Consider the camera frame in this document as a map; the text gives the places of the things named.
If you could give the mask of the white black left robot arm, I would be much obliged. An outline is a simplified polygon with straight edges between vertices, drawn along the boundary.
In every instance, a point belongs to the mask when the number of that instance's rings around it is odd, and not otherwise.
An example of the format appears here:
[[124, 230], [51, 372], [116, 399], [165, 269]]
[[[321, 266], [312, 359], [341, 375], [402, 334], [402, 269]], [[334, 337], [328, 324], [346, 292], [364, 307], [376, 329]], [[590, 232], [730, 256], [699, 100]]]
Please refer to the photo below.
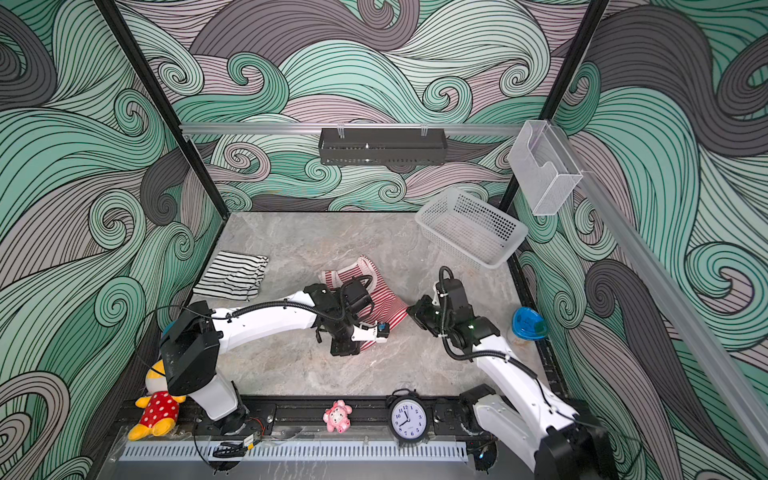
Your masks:
[[201, 407], [218, 434], [233, 435], [246, 425], [248, 410], [236, 386], [218, 368], [219, 356], [238, 346], [293, 330], [331, 337], [330, 353], [360, 353], [366, 343], [384, 343], [386, 323], [373, 320], [368, 291], [373, 277], [355, 277], [340, 287], [321, 283], [280, 300], [239, 309], [211, 309], [205, 301], [181, 309], [161, 336], [159, 352], [168, 391]]

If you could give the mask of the red white striped tank top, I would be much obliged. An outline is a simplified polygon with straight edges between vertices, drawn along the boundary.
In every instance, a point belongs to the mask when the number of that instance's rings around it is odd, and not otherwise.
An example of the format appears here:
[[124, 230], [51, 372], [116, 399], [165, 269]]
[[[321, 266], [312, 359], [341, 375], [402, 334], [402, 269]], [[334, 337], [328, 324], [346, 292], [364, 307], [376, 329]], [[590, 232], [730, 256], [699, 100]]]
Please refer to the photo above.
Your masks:
[[366, 287], [374, 302], [373, 310], [369, 307], [365, 313], [369, 316], [362, 321], [364, 325], [379, 330], [386, 324], [392, 332], [407, 317], [407, 305], [387, 285], [380, 270], [367, 256], [361, 255], [353, 264], [339, 270], [325, 270], [319, 274], [320, 280], [329, 288], [340, 288], [345, 282], [362, 275], [370, 275], [371, 283]]

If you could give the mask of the black white striped tank top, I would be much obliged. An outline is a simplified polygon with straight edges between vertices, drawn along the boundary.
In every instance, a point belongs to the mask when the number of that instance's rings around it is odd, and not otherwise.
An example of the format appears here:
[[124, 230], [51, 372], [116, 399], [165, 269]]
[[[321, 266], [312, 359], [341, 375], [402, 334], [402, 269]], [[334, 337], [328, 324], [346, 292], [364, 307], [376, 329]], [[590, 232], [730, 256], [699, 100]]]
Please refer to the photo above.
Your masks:
[[218, 252], [194, 286], [195, 295], [249, 301], [260, 291], [269, 257]]

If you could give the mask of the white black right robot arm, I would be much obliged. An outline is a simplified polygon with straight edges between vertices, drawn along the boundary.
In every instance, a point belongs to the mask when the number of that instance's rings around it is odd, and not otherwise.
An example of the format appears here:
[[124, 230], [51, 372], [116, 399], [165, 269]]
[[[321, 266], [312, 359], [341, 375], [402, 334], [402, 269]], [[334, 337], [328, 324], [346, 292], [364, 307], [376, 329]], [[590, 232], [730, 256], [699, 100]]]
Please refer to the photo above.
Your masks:
[[552, 393], [488, 318], [474, 313], [463, 283], [442, 266], [434, 295], [407, 309], [441, 340], [447, 355], [470, 362], [498, 387], [470, 402], [470, 419], [501, 441], [536, 479], [617, 479], [608, 430]]

